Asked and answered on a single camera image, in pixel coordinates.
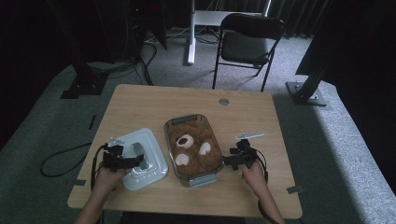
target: wooden table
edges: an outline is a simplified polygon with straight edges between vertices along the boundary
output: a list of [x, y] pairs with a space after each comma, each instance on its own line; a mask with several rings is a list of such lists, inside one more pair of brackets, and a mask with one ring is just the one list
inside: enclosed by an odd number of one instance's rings
[[[228, 105], [219, 100], [228, 99]], [[142, 128], [153, 131], [169, 166], [167, 176], [137, 191], [122, 183], [112, 192], [105, 209], [195, 215], [261, 217], [257, 198], [241, 179], [241, 172], [224, 166], [218, 180], [199, 188], [181, 185], [169, 156], [164, 127], [169, 119], [202, 114], [207, 117], [223, 156], [230, 156], [235, 137], [242, 133], [265, 132], [249, 139], [267, 160], [268, 186], [284, 218], [298, 218], [302, 209], [297, 193], [288, 194], [295, 185], [273, 98], [264, 92], [201, 90], [173, 87], [119, 85], [108, 105], [86, 160], [78, 175], [85, 186], [74, 186], [68, 205], [82, 208], [90, 194], [92, 159], [96, 149]]]

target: human arm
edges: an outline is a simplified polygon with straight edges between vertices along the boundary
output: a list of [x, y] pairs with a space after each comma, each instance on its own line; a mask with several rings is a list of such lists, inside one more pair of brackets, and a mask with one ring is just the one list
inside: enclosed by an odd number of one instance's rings
[[242, 170], [242, 177], [253, 190], [253, 193], [259, 198], [260, 205], [265, 214], [279, 224], [285, 223], [265, 182], [262, 166], [257, 161], [254, 161], [250, 169], [246, 165], [240, 165], [239, 168]]
[[113, 173], [104, 167], [100, 168], [95, 179], [95, 185], [93, 186], [91, 196], [85, 203], [75, 224], [96, 223], [105, 206], [107, 196], [116, 187], [117, 183], [129, 172], [131, 172], [131, 170], [118, 170]]

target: white desk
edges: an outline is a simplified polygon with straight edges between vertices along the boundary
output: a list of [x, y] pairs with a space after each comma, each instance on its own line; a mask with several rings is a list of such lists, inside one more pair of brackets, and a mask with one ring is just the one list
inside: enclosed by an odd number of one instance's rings
[[[195, 61], [195, 25], [212, 25], [220, 26], [222, 20], [229, 14], [234, 13], [230, 11], [202, 11], [195, 10], [195, 0], [191, 0], [191, 37], [189, 48], [189, 64], [194, 64]], [[249, 15], [263, 15], [264, 13], [246, 13]]]

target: chair seat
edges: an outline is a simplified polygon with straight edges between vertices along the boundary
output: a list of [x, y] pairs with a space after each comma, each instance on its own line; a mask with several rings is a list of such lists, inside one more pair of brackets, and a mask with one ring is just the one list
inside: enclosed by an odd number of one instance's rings
[[223, 38], [221, 58], [231, 62], [266, 64], [268, 63], [267, 42], [262, 38], [235, 32], [226, 33]]

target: black stand base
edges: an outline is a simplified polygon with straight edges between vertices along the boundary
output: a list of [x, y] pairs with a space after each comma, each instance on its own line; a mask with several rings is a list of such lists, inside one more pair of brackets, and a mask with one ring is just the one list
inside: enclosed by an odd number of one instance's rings
[[322, 107], [327, 105], [319, 90], [316, 90], [315, 93], [307, 100], [301, 98], [298, 91], [304, 85], [303, 82], [287, 82], [286, 85], [288, 86], [293, 102], [296, 105], [318, 105]]
[[108, 74], [101, 74], [90, 84], [81, 84], [77, 75], [68, 91], [62, 93], [61, 99], [77, 99], [80, 95], [100, 95], [106, 85]]

